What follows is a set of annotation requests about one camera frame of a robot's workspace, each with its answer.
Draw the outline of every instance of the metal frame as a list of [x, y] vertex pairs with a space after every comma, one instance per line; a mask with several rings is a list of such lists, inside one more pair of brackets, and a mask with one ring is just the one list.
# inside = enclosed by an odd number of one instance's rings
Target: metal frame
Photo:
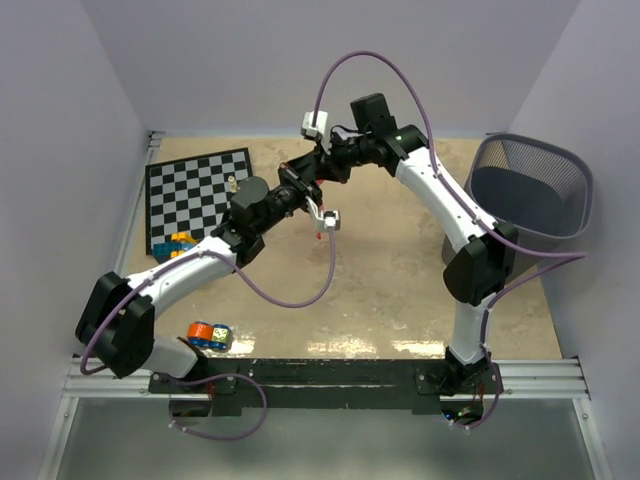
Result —
[[[578, 360], [496, 360], [496, 363], [500, 366], [504, 385], [501, 399], [589, 399]], [[85, 377], [80, 373], [79, 364], [78, 360], [73, 361], [63, 398], [208, 398], [206, 394], [151, 394], [148, 390], [151, 372], [146, 370], [138, 370], [118, 380], [107, 371]], [[92, 360], [89, 366], [99, 364], [99, 360]], [[492, 398], [493, 395], [487, 394], [485, 397]], [[454, 395], [443, 397], [443, 400], [471, 400], [471, 395]]]
[[613, 480], [613, 473], [605, 454], [604, 443], [593, 416], [591, 415], [591, 401], [588, 399], [574, 399], [578, 424], [582, 432], [584, 445], [589, 455], [593, 475], [597, 480]]
[[[164, 134], [152, 132], [149, 136], [149, 150], [146, 163], [155, 161]], [[134, 233], [140, 214], [140, 199], [144, 179], [141, 179], [137, 201], [128, 215], [127, 232], [118, 250], [114, 270], [122, 272], [130, 253], [130, 239]], [[582, 368], [578, 360], [496, 360], [502, 373], [504, 393], [501, 400], [517, 399], [571, 399], [587, 453], [596, 480], [613, 479], [607, 462], [604, 445], [592, 419], [591, 404]], [[49, 438], [47, 451], [43, 457], [38, 480], [56, 479], [62, 462], [67, 440], [73, 426], [80, 399], [169, 398], [166, 394], [149, 393], [151, 372], [140, 370], [124, 379], [117, 379], [108, 371], [84, 377], [79, 371], [79, 361], [73, 360], [67, 376], [60, 406]], [[173, 394], [172, 399], [206, 399], [205, 394]], [[442, 397], [445, 401], [470, 400], [470, 395]]]

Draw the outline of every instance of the chessboard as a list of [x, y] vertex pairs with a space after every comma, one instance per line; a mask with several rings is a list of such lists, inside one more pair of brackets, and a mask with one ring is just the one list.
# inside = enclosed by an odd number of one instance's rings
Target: chessboard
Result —
[[252, 175], [246, 148], [148, 165], [145, 175], [147, 255], [186, 232], [202, 240], [229, 208], [231, 185]]

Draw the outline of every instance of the gray wall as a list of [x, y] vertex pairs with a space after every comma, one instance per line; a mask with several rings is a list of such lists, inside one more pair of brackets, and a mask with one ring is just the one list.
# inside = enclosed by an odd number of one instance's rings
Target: gray wall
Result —
[[0, 2], [0, 477], [38, 471], [144, 130], [77, 0]]
[[[146, 125], [173, 132], [295, 134], [328, 67], [356, 49], [405, 70], [440, 134], [505, 129], [578, 0], [82, 0]], [[416, 110], [386, 66], [338, 71], [324, 105], [383, 91]]]
[[570, 246], [591, 255], [545, 288], [563, 353], [582, 359], [618, 479], [640, 471], [638, 18], [637, 0], [582, 0], [511, 127], [593, 170], [593, 223]]

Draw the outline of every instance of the tan floor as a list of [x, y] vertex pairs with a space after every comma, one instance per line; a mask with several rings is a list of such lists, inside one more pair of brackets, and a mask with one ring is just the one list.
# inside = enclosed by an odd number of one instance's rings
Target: tan floor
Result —
[[[479, 142], [436, 141], [440, 159], [458, 181], [466, 178]], [[254, 174], [272, 187], [280, 162], [311, 150], [310, 143], [293, 138], [167, 138], [157, 161], [246, 146]], [[230, 276], [174, 305], [157, 320], [157, 331], [184, 336], [197, 320], [226, 323], [236, 338], [232, 353], [255, 357], [440, 357], [454, 313], [442, 281], [441, 228], [411, 192], [374, 166], [354, 169], [347, 185], [325, 183], [323, 191], [326, 207], [342, 215], [336, 276], [323, 299], [302, 310], [282, 309]], [[143, 218], [138, 215], [129, 273], [156, 265], [145, 256]], [[245, 269], [258, 285], [284, 301], [302, 301], [319, 290], [329, 245], [315, 238], [306, 214], [281, 222], [265, 243]], [[497, 358], [561, 357], [539, 282], [498, 304], [490, 345]]]

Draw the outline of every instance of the mesh trash can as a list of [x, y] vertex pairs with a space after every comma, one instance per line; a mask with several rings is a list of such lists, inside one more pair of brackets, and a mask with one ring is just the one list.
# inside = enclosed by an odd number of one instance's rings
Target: mesh trash can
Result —
[[[484, 140], [464, 186], [499, 220], [518, 229], [518, 244], [550, 252], [589, 224], [593, 185], [589, 167], [572, 153], [538, 140], [499, 134]], [[455, 252], [445, 237], [442, 259]], [[541, 259], [516, 253], [511, 281]]]

